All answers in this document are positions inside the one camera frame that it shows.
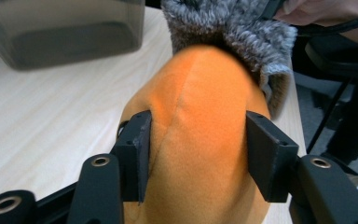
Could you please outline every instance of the wooden table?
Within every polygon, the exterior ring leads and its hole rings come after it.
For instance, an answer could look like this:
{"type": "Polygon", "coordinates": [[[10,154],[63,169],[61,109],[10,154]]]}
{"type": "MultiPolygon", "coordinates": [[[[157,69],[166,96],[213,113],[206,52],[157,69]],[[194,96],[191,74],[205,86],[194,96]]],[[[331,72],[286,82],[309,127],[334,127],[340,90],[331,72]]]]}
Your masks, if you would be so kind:
{"type": "MultiPolygon", "coordinates": [[[[136,52],[17,72],[0,59],[0,193],[28,189],[39,200],[77,181],[82,162],[110,151],[124,105],[172,57],[161,11],[147,8],[136,52]]],[[[304,151],[296,87],[275,123],[304,151]]],[[[287,223],[273,204],[266,223],[287,223]]]]}

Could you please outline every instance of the metal ring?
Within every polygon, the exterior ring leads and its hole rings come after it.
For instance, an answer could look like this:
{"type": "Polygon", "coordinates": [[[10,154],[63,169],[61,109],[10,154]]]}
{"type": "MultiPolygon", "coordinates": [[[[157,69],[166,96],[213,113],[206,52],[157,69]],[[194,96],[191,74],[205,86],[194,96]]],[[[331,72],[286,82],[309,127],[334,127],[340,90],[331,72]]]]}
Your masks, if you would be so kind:
{"type": "Polygon", "coordinates": [[[107,163],[110,162],[110,159],[107,157],[98,157],[91,162],[93,166],[105,166],[107,163]]]}
{"type": "Polygon", "coordinates": [[[325,160],[322,160],[322,159],[319,159],[319,158],[313,158],[310,160],[310,162],[317,166],[317,167],[321,167],[321,168],[324,168],[324,169],[328,169],[331,167],[331,164],[328,162],[328,161],[325,161],[325,160]]]}
{"type": "Polygon", "coordinates": [[[0,215],[15,209],[22,199],[19,196],[10,196],[0,200],[0,215]]]}

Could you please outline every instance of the orange cloth object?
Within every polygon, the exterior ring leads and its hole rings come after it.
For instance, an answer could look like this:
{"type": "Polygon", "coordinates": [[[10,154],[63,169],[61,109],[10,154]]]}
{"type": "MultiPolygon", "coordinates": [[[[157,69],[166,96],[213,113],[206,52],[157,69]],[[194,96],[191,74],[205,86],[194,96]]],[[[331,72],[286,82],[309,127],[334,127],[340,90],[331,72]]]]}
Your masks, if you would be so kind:
{"type": "Polygon", "coordinates": [[[269,118],[266,99],[231,54],[178,52],[128,102],[121,121],[150,110],[145,202],[124,203],[126,223],[260,223],[263,200],[247,163],[245,112],[269,118]]]}

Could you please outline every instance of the chair leg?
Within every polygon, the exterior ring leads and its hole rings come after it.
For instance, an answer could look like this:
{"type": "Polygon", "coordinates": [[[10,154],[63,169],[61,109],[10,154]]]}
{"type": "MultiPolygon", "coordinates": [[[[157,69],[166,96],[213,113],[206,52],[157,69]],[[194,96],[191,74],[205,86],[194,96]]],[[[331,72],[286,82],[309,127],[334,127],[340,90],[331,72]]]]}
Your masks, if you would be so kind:
{"type": "Polygon", "coordinates": [[[318,129],[316,130],[315,134],[313,135],[312,139],[310,140],[310,144],[307,147],[307,154],[310,154],[313,147],[315,146],[316,142],[318,141],[319,137],[321,136],[322,131],[324,130],[324,127],[326,126],[327,121],[330,119],[331,114],[334,111],[334,108],[336,107],[336,104],[341,97],[342,93],[347,89],[348,85],[351,83],[351,78],[346,79],[342,82],[342,84],[339,86],[339,89],[337,90],[336,94],[334,95],[332,102],[327,108],[327,111],[324,114],[324,118],[322,119],[321,123],[319,124],[318,129]]]}
{"type": "Polygon", "coordinates": [[[326,152],[347,164],[358,158],[358,82],[348,111],[330,139],[326,152]]]}

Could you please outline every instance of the furry gray cloth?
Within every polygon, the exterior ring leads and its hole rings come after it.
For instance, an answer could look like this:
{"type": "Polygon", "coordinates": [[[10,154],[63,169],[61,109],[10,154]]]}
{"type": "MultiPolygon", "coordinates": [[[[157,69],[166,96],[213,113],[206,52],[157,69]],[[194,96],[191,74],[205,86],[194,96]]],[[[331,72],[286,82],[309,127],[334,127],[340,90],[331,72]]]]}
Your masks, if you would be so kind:
{"type": "Polygon", "coordinates": [[[273,119],[282,110],[291,75],[296,28],[259,17],[268,0],[161,0],[173,53],[216,45],[238,56],[266,95],[273,119]]]}

